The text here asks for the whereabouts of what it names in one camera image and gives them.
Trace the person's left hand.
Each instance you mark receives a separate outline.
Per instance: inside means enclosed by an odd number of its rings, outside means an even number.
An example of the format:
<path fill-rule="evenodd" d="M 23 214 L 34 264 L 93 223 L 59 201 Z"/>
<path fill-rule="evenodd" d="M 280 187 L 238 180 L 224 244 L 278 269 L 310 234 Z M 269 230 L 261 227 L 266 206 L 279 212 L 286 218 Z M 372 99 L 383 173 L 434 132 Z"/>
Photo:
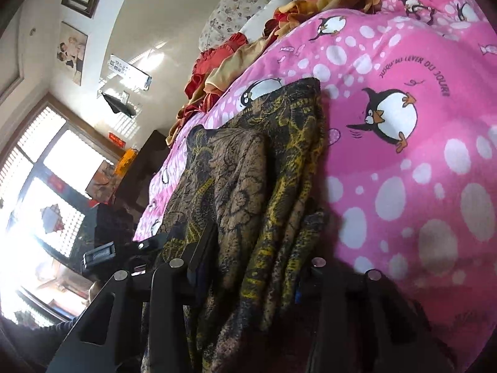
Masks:
<path fill-rule="evenodd" d="M 89 306 L 93 302 L 93 300 L 98 296 L 98 294 L 102 290 L 102 287 L 103 284 L 99 280 L 92 283 L 88 292 L 87 306 Z"/>

